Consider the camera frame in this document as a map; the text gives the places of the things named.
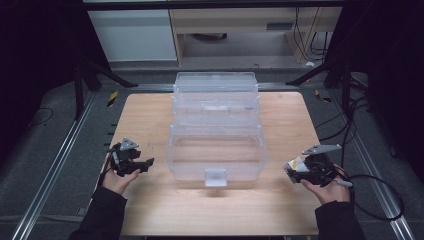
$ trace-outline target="human hand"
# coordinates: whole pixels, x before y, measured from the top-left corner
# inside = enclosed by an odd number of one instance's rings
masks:
[[[337,171],[340,174],[343,174],[343,172],[340,169],[339,166],[334,164]],[[342,180],[340,176],[337,176],[334,178],[333,181],[331,181],[327,186],[320,187],[320,185],[313,185],[309,181],[302,179],[300,180],[300,183],[315,194],[315,196],[318,198],[318,200],[321,202],[321,205],[324,205],[329,202],[337,201],[337,202],[349,202],[349,189],[346,186],[342,186],[337,183],[337,180]]]
[[[115,171],[110,169],[105,175],[102,186],[118,193],[119,195],[122,195],[127,189],[128,185],[134,181],[139,174],[140,169],[137,169],[131,174],[125,174],[123,177],[121,177]]]

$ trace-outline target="black cable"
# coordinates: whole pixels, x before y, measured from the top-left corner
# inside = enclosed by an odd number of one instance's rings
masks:
[[[325,60],[325,56],[327,55],[327,41],[328,41],[328,32],[325,32],[325,38],[324,38],[324,47],[323,48],[314,48],[313,43],[315,39],[318,39],[317,37],[319,36],[319,32],[315,32],[314,36],[312,37],[312,41],[310,44],[310,49],[311,49],[311,53],[317,55],[317,56],[324,56],[322,58],[322,61],[324,62]]]
[[[369,103],[365,103],[365,104],[359,105],[359,106],[357,106],[355,108],[355,110],[358,110],[359,108],[362,108],[362,107],[365,107],[365,106],[369,106]],[[357,131],[355,120],[352,120],[352,124],[353,124],[353,127],[354,127],[354,131],[353,131],[353,134],[350,137],[350,139],[345,143],[345,145],[349,144],[355,138],[356,131]]]
[[[341,115],[343,115],[343,113],[339,113],[339,114],[337,114],[336,116],[334,116],[334,117],[332,117],[332,118],[330,118],[330,119],[326,120],[325,122],[322,122],[322,123],[318,124],[318,125],[315,127],[315,129],[317,129],[317,128],[319,128],[319,127],[323,126],[324,124],[327,124],[327,123],[329,123],[329,122],[333,121],[334,119],[336,119],[336,118],[340,117]]]
[[[341,156],[341,160],[340,160],[340,167],[344,167],[344,153],[345,153],[345,146],[346,146],[346,139],[347,139],[347,135],[349,134],[349,132],[350,132],[350,128],[351,128],[351,126],[352,126],[352,122],[353,122],[353,115],[354,115],[354,113],[355,113],[355,111],[356,111],[356,105],[361,101],[361,100],[364,100],[365,99],[365,97],[361,97],[361,98],[359,98],[359,99],[357,99],[357,100],[355,100],[351,105],[350,105],[350,107],[349,107],[349,112],[348,112],[348,116],[347,116],[347,118],[348,118],[348,120],[347,120],[347,129],[346,129],[346,132],[345,132],[345,135],[343,136],[343,141],[342,141],[342,144],[341,144],[341,146],[342,146],[342,156]]]
[[[109,172],[109,170],[112,169],[111,167],[109,167],[110,161],[112,160],[112,158],[113,158],[112,153],[110,152],[107,159],[106,159],[106,163],[103,166],[103,170],[100,173],[99,179],[97,180],[97,187],[101,187],[103,185],[103,180],[105,179],[106,173]]]
[[[359,209],[361,209],[364,213],[368,214],[369,216],[371,216],[371,217],[373,217],[375,219],[378,219],[378,220],[382,220],[382,221],[395,221],[395,220],[397,220],[397,219],[399,219],[399,218],[402,217],[403,213],[405,212],[405,203],[403,202],[403,199],[402,199],[401,195],[396,191],[396,189],[392,185],[390,185],[388,182],[384,181],[381,178],[378,178],[378,177],[375,177],[375,176],[371,176],[371,175],[367,175],[367,174],[358,174],[358,175],[351,176],[349,178],[349,181],[351,182],[351,180],[352,179],[355,179],[355,178],[372,178],[372,179],[374,179],[376,181],[379,181],[379,182],[385,184],[389,188],[389,190],[392,192],[392,194],[395,195],[397,197],[397,199],[398,199],[399,213],[398,213],[398,215],[396,215],[394,217],[382,217],[382,216],[378,216],[376,214],[371,213],[370,211],[366,210],[364,207],[362,207],[361,205],[359,205],[355,201],[354,203],[355,203],[355,206],[356,207],[358,207]]]
[[[44,120],[44,121],[41,121],[41,122],[38,122],[38,123],[31,123],[30,124],[30,127],[44,124],[44,123],[46,123],[47,121],[49,121],[53,117],[53,109],[47,108],[47,107],[42,107],[42,108],[39,108],[39,110],[49,110],[50,111],[50,116],[46,120]]]
[[[300,28],[299,28],[298,20],[299,20],[299,7],[296,7],[296,18],[295,18],[295,24],[294,24],[294,28],[293,28],[293,38],[294,38],[294,42],[296,43],[297,47],[299,48],[300,52],[302,53],[303,58],[305,58],[308,61],[312,61],[312,62],[322,60],[322,58],[321,59],[311,58],[306,53],[307,51],[305,49],[305,44],[303,43],[302,34],[300,33]],[[296,39],[296,29],[297,29],[297,32],[299,33],[299,38],[300,38],[300,41],[301,41],[301,45],[302,45],[303,50],[300,47],[299,43],[297,42],[297,39]]]
[[[351,106],[350,106],[350,109],[349,109],[349,111],[348,111],[348,113],[346,113],[346,115],[347,115],[347,118],[348,118],[348,121],[346,122],[346,124],[343,126],[343,128],[341,128],[338,132],[336,132],[336,133],[334,133],[334,134],[332,134],[332,135],[330,135],[330,136],[328,136],[328,137],[325,137],[325,138],[320,138],[319,139],[319,141],[321,142],[321,141],[325,141],[325,140],[328,140],[328,139],[331,139],[331,138],[334,138],[334,137],[336,137],[336,136],[338,136],[338,135],[340,135],[346,128],[350,128],[349,127],[349,125],[352,123],[352,121],[350,120],[351,119],[351,116],[353,117],[353,112],[357,109],[356,108],[356,104],[357,104],[357,102],[359,102],[359,101],[361,101],[361,100],[363,100],[363,99],[365,99],[365,97],[361,97],[361,98],[359,98],[359,99],[357,99],[357,100],[355,100],[352,104],[351,104]],[[333,120],[333,119],[335,119],[336,117],[338,117],[338,116],[340,116],[340,115],[342,115],[342,114],[339,114],[339,115],[337,115],[337,116],[335,116],[335,117],[333,117],[331,120]]]

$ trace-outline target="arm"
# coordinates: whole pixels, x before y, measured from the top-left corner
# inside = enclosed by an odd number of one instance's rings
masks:
[[[333,201],[315,210],[318,239],[365,240],[364,232],[349,202]]]
[[[356,218],[349,189],[339,185],[338,176],[325,187],[301,180],[306,189],[315,194],[321,207],[315,210],[320,240],[363,240],[364,232]]]
[[[136,170],[120,177],[114,171],[108,171],[102,187],[98,187],[92,195],[92,202],[80,228],[68,240],[119,239],[127,203],[122,194],[139,173],[140,170]]]

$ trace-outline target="clear plastic container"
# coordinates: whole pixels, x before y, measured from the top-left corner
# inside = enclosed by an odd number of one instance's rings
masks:
[[[259,177],[268,162],[254,73],[178,73],[165,161],[206,186]]]
[[[170,126],[166,163],[177,180],[204,180],[206,186],[259,177],[268,154],[262,126]],[[214,177],[208,172],[215,172]],[[211,181],[220,179],[221,183]]]
[[[178,73],[172,97],[174,122],[229,126],[258,122],[254,73]]]

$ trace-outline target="wooden table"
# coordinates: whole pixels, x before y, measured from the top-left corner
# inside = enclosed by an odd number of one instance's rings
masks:
[[[155,157],[148,173],[131,183],[122,235],[241,236],[316,235],[316,197],[293,184],[283,165],[318,143],[300,93],[260,93],[260,120],[269,162],[256,181],[207,188],[176,181],[164,162],[172,122],[171,94],[132,94],[113,143],[140,144],[140,160]]]

